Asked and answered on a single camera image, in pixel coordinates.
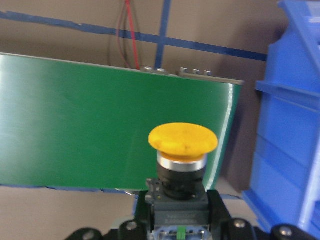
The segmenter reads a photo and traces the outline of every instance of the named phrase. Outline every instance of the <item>metal screw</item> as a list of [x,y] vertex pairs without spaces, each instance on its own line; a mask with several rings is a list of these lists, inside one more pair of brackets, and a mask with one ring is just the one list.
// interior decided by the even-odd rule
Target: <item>metal screw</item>
[[279,232],[282,236],[286,236],[286,237],[292,236],[292,230],[287,226],[280,227]]
[[143,69],[146,70],[146,71],[152,71],[153,70],[153,68],[151,66],[144,66]]
[[200,70],[198,70],[198,69],[193,69],[193,70],[192,70],[192,73],[193,73],[193,74],[199,74],[199,72],[200,72]]
[[91,240],[91,239],[94,239],[95,237],[95,232],[90,230],[88,231],[87,233],[85,233],[83,236],[82,236],[82,239],[83,240]]
[[211,71],[205,70],[205,71],[203,72],[203,75],[205,75],[205,76],[211,76],[212,74],[211,74]]
[[166,72],[166,70],[164,70],[163,68],[157,68],[156,71],[160,72],[160,73],[165,73]]
[[238,229],[243,229],[246,226],[245,221],[241,220],[241,219],[237,219],[234,221],[233,223],[235,225],[236,228]]
[[134,230],[134,229],[136,229],[137,228],[137,223],[135,222],[135,221],[131,221],[131,222],[129,222],[127,225],[126,225],[126,229],[128,230],[128,231],[131,231],[131,230]]
[[185,67],[180,67],[180,73],[187,73],[188,72],[188,68]]

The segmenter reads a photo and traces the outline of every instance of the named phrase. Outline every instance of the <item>blue storage crate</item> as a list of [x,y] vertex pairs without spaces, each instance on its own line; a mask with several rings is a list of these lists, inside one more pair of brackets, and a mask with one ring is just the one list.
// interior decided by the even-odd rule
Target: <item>blue storage crate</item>
[[289,18],[269,47],[250,189],[265,231],[289,223],[320,238],[320,2],[282,1]]

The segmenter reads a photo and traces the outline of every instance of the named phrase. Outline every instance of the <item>red wire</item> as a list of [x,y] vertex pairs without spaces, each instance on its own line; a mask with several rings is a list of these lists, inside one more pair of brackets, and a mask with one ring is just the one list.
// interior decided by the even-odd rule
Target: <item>red wire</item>
[[119,16],[119,19],[118,19],[118,23],[117,23],[117,26],[116,26],[116,31],[115,31],[115,38],[116,38],[116,44],[117,44],[117,47],[118,47],[118,50],[119,50],[119,53],[120,53],[120,56],[122,57],[122,60],[124,61],[125,63],[125,66],[129,69],[131,69],[131,66],[130,64],[127,62],[127,59],[122,51],[122,47],[121,47],[121,43],[120,43],[120,26],[121,26],[121,23],[122,23],[122,20],[123,20],[123,17],[124,17],[124,12],[126,10],[126,3],[123,3],[123,7],[121,9],[121,14]]
[[135,68],[137,70],[140,69],[139,60],[138,60],[138,51],[136,45],[136,36],[135,36],[135,28],[134,28],[134,21],[132,18],[131,7],[130,7],[130,0],[125,0],[126,10],[128,13],[129,23],[130,23],[130,32],[132,38],[132,46],[133,46],[133,54],[134,54],[134,61],[135,61]]

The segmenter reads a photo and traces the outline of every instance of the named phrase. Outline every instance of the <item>wall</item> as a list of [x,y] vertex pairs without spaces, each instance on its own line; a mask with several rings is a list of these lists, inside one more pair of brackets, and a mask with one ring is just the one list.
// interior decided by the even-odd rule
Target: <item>wall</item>
[[[78,24],[117,27],[122,0],[2,0],[0,11]],[[174,74],[180,67],[212,71],[214,76],[245,81],[222,174],[237,190],[250,182],[260,98],[256,81],[263,80],[266,62],[251,59],[268,53],[268,45],[278,40],[287,27],[277,0],[132,0],[136,32],[191,41],[209,51],[168,46],[157,56],[158,45],[138,41],[140,64],[162,68]],[[167,7],[168,22],[162,21]],[[123,24],[129,29],[128,21]],[[161,37],[157,37],[162,27]],[[75,29],[17,20],[0,19],[0,52],[124,67],[112,34],[94,34]],[[131,65],[132,42],[121,39]]]

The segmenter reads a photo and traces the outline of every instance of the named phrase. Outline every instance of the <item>green panel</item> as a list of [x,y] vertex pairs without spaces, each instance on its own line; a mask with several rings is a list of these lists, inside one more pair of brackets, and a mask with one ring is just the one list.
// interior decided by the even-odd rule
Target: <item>green panel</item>
[[220,140],[219,172],[241,86],[50,59],[0,55],[0,184],[145,189],[158,125],[187,122]]

